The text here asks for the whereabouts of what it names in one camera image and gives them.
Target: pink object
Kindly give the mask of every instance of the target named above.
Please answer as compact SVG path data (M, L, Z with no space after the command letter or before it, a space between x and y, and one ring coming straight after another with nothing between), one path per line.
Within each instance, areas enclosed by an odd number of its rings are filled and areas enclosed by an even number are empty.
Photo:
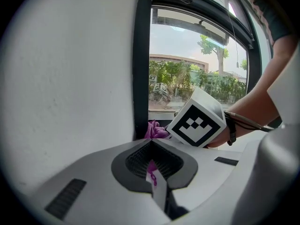
M160 127L155 120L148 122L148 129L144 138L165 138L169 135L164 127Z
M153 174L153 172L155 170L157 170L158 168L156 167L155 163L153 160L151 160L149 162L149 165L148 165L148 168L147 168L147 172L151 175L151 179L153 180L153 183L154 185L156 186L157 185L157 181L156 181L156 177L155 175Z

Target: wall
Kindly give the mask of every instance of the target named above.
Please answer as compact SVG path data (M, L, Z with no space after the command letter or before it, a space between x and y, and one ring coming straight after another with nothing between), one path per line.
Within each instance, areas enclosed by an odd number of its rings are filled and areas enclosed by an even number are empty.
M1 155L20 192L133 140L136 4L27 0L15 15L1 44Z

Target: tree trunk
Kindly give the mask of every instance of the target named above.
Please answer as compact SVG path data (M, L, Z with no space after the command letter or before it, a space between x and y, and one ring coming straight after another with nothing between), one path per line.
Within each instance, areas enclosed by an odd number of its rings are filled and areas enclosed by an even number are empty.
M217 59L219 61L219 75L223 76L223 71L224 71L224 67L223 67L224 49L220 48L220 47L217 47L216 51L217 51Z

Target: ribbed black surface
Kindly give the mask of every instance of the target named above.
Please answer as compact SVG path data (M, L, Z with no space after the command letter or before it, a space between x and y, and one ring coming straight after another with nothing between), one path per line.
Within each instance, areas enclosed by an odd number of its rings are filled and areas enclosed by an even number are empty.
M225 158L225 157L217 157L215 159L215 161L220 162L220 163L229 164L232 166L236 166L238 164L238 160L233 160L233 159L229 159L229 158Z
M80 179L71 180L63 190L45 207L45 210L57 217L63 219L76 198L85 186L86 181Z
M153 142L129 155L125 164L130 172L146 179L147 167L152 159L166 180L183 166L183 160L180 157Z

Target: sky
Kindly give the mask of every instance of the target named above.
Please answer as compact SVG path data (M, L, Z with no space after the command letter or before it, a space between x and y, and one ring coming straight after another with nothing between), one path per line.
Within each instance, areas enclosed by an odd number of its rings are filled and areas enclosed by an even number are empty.
M218 70L217 55L214 52L202 54L201 47L197 44L200 41L200 34L194 31L160 24L150 25L150 53L191 58L207 62L209 71ZM241 61L247 57L246 50L236 43L234 38L229 38L225 47L229 57L224 59L224 71L233 71L246 77L247 72L240 67Z

